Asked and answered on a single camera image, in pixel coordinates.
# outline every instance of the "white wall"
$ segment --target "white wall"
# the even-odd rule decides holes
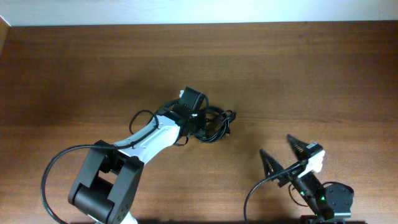
[[[398,0],[0,0],[12,26],[398,19]]]

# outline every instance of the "white backdrop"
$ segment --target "white backdrop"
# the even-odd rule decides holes
[[[398,0],[0,0],[12,26],[398,19]]]

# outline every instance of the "black bracket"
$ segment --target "black bracket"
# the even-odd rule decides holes
[[[104,141],[95,143],[110,146]],[[68,196],[70,204],[105,224],[121,223],[136,195],[144,163],[117,150],[90,149]],[[118,177],[112,184],[98,176]]]

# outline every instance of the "wooden table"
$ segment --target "wooden table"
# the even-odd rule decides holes
[[[128,137],[135,112],[187,85],[238,118],[230,137],[192,139],[146,165],[138,219],[242,220],[264,177],[258,150],[291,165],[290,133],[325,148],[317,176],[355,189],[353,219],[398,222],[398,23],[301,22],[11,28],[0,58],[1,223],[54,223],[39,194],[49,160]],[[47,182],[68,222],[90,221],[67,202],[87,152],[62,158]],[[276,182],[248,206],[252,220],[305,214]]]

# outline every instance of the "wood grain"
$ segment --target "wood grain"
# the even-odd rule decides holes
[[[187,85],[238,118],[230,137],[192,139],[146,165],[138,219],[242,220],[264,177],[258,150],[289,166],[290,133],[324,146],[317,176],[355,189],[353,219],[398,222],[398,22],[301,22],[10,28],[0,58],[1,223],[54,223],[39,194],[48,161],[72,145],[126,138],[136,111]],[[67,203],[86,153],[49,176],[49,202],[68,222],[90,220]],[[275,182],[248,206],[252,220],[303,214]]]
[[[2,47],[4,45],[4,41],[6,41],[8,24],[0,17],[0,56],[2,52]]]

